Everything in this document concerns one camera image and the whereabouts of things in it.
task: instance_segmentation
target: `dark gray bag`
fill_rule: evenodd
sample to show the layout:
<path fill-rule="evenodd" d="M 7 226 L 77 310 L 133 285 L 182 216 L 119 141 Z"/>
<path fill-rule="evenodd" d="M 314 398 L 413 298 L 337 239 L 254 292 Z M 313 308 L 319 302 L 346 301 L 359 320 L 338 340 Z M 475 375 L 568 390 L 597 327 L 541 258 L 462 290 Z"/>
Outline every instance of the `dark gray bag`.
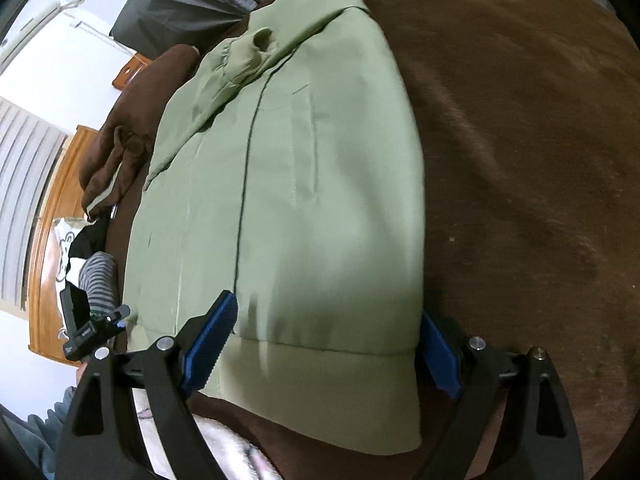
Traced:
<path fill-rule="evenodd" d="M 261 0 L 127 0 L 114 40 L 156 59 L 176 44 L 206 51 L 216 33 L 239 22 Z"/>

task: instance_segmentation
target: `bed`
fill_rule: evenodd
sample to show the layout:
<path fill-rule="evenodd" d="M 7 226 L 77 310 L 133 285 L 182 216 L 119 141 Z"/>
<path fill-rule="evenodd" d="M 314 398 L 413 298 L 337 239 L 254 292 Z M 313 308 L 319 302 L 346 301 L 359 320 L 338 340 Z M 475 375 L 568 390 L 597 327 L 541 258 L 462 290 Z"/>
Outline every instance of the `bed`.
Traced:
<path fill-rule="evenodd" d="M 638 49 L 590 0 L 364 1 L 396 56 L 422 142 L 425 304 L 494 346 L 548 350 L 589 477 L 640 404 Z M 244 30 L 246 21 L 211 44 Z M 122 275 L 145 175 L 108 232 Z M 428 381 L 420 389 L 422 447 L 375 459 L 220 400 L 195 397 L 192 408 L 261 446 L 284 478 L 408 479 L 450 407 Z"/>

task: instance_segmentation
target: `wooden bed frame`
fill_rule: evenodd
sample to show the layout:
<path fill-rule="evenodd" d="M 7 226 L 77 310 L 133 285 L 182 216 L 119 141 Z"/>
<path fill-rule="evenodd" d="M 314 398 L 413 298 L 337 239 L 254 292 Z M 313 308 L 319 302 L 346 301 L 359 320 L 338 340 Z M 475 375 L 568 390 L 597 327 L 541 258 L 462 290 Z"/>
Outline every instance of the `wooden bed frame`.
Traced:
<path fill-rule="evenodd" d="M 84 216 L 78 171 L 82 156 L 96 134 L 91 128 L 78 126 L 51 177 L 30 247 L 27 284 L 29 350 L 65 364 L 72 363 L 65 359 L 62 353 L 63 340 L 58 339 L 62 320 L 58 313 L 55 281 L 60 263 L 60 248 L 52 222 L 54 218 Z"/>

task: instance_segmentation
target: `jacket sleeve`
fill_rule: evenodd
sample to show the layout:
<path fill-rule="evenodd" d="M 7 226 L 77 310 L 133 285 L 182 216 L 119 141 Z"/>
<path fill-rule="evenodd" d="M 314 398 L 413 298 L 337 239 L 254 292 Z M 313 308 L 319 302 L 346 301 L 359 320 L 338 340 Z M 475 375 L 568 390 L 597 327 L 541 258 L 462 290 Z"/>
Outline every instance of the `jacket sleeve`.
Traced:
<path fill-rule="evenodd" d="M 37 415 L 29 415 L 25 422 L 0 404 L 0 415 L 4 417 L 18 443 L 47 480 L 54 480 L 58 444 L 74 391 L 73 387 L 65 390 L 63 401 L 57 402 L 53 410 L 47 412 L 46 420 Z"/>

